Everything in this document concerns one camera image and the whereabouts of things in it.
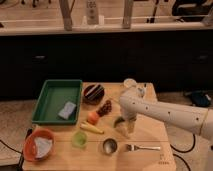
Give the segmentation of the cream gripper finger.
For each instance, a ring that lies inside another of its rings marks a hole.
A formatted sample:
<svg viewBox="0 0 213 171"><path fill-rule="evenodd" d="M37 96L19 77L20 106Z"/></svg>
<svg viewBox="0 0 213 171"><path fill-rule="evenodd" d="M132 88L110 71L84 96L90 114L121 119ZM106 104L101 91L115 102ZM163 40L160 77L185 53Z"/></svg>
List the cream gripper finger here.
<svg viewBox="0 0 213 171"><path fill-rule="evenodd" d="M125 121L126 129L128 133L133 133L135 128L136 118L130 118Z"/></svg>

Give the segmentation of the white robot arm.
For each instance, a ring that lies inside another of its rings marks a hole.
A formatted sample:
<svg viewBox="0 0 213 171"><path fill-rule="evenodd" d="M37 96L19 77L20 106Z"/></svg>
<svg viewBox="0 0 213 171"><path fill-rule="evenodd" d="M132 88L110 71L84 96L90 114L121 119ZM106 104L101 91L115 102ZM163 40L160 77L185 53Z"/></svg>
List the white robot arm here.
<svg viewBox="0 0 213 171"><path fill-rule="evenodd" d="M125 120L144 114L207 140L213 139L213 109L146 100L139 96L136 87L126 89L120 95L119 104Z"/></svg>

